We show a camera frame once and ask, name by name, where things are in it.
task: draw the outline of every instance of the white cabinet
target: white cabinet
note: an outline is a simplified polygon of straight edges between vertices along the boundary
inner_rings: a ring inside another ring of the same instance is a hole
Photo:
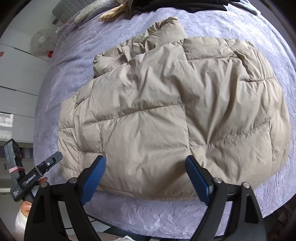
[[[38,96],[49,62],[0,44],[0,86]]]
[[[0,87],[0,112],[35,117],[38,96]]]
[[[61,22],[52,24],[55,19],[52,10],[59,2],[60,0],[31,0],[11,21],[8,28],[31,37],[43,28],[56,30],[63,25]]]

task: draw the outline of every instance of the human hand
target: human hand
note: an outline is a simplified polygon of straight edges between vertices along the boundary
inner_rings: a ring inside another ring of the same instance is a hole
[[[47,181],[47,177],[44,177],[44,178],[40,178],[38,180],[39,184],[43,183],[43,182],[46,182]],[[29,202],[29,201],[23,201],[21,206],[20,206],[20,211],[22,212],[22,214],[27,218],[29,216],[29,212],[30,212],[30,209],[32,207],[32,203]]]

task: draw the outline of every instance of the blue gripper pad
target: blue gripper pad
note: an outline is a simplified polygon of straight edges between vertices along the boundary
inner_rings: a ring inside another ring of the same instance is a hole
[[[89,202],[101,181],[101,178],[106,169],[106,159],[101,156],[98,164],[93,169],[91,174],[88,176],[86,182],[82,187],[82,196],[80,198],[80,202],[82,206],[84,206],[87,202]]]
[[[198,198],[204,202],[207,206],[210,204],[210,188],[207,182],[202,177],[202,174],[198,171],[193,164],[193,160],[188,156],[185,160],[185,170],[190,178],[190,181],[198,195]]]

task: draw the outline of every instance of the lavender bedspread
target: lavender bedspread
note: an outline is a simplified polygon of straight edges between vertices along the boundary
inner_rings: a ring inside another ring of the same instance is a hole
[[[143,33],[154,22],[176,16],[188,37],[211,36],[252,41],[270,62],[283,87],[292,125],[287,164],[260,185],[255,194],[263,216],[283,205],[296,193],[296,59],[279,32],[261,15],[255,16],[232,5],[228,11],[201,11],[194,14],[174,8],[136,15],[132,20],[119,17],[99,23],[94,12],[79,26],[65,25],[42,83],[36,107],[34,160],[39,164],[58,150],[57,134],[60,104],[93,76],[93,58],[108,48]],[[63,182],[52,168],[49,182]],[[218,233],[226,225],[225,210]],[[87,213],[121,229],[155,237],[190,238],[206,206],[200,201],[159,202],[116,196],[97,191],[85,209]]]

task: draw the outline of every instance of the red object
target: red object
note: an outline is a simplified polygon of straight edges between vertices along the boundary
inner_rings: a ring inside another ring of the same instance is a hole
[[[53,51],[49,51],[48,57],[51,58],[53,53],[54,53]]]
[[[25,169],[23,167],[13,167],[13,168],[8,169],[9,173],[20,172],[20,171],[24,171],[24,170]]]

